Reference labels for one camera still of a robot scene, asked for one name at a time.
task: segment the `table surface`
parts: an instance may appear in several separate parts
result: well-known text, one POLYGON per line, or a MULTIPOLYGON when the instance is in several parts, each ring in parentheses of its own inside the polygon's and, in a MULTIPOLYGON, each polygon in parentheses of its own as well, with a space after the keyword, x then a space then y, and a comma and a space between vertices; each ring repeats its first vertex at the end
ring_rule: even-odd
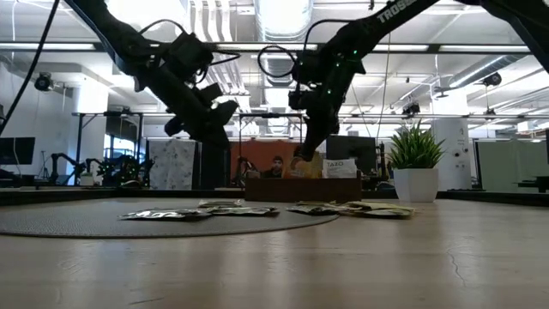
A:
POLYGON ((235 236, 0 237, 0 308, 547 307, 547 209, 414 207, 235 236))

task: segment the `black monitor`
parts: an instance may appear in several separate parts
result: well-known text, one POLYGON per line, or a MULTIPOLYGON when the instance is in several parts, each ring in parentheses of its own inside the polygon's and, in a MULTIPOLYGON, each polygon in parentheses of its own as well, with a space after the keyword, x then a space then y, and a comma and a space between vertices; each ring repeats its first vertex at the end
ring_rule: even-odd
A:
POLYGON ((326 159, 355 159, 364 174, 377 171, 376 139, 361 136, 330 136, 326 139, 326 159))
POLYGON ((0 165, 33 164, 35 141, 34 137, 0 138, 0 165))

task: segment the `brown box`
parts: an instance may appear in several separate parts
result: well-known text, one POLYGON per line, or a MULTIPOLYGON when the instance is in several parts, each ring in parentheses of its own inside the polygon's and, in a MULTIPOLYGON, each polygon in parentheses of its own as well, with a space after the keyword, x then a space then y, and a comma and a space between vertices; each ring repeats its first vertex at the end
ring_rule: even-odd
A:
POLYGON ((362 199, 361 179, 247 179, 246 201, 345 203, 362 199))

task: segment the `potted plant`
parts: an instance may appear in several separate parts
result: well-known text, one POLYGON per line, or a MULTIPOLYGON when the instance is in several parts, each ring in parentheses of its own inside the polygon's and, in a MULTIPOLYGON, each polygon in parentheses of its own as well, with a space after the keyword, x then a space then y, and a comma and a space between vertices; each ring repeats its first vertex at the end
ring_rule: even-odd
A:
POLYGON ((394 146, 389 158, 395 169, 396 194, 403 202, 431 203, 437 197, 435 166, 443 156, 444 141, 436 143, 431 131, 422 132, 420 125, 421 121, 391 137, 394 146))

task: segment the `green plant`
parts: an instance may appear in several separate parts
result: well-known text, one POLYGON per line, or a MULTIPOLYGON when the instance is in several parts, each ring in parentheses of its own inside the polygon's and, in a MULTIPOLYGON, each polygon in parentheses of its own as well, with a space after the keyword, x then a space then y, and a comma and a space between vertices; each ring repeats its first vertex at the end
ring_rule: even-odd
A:
POLYGON ((395 146, 391 149, 389 158, 394 168, 433 168, 442 158, 441 146, 444 141, 436 143, 431 131, 422 132, 420 125, 421 121, 410 129, 405 127, 391 137, 395 146))

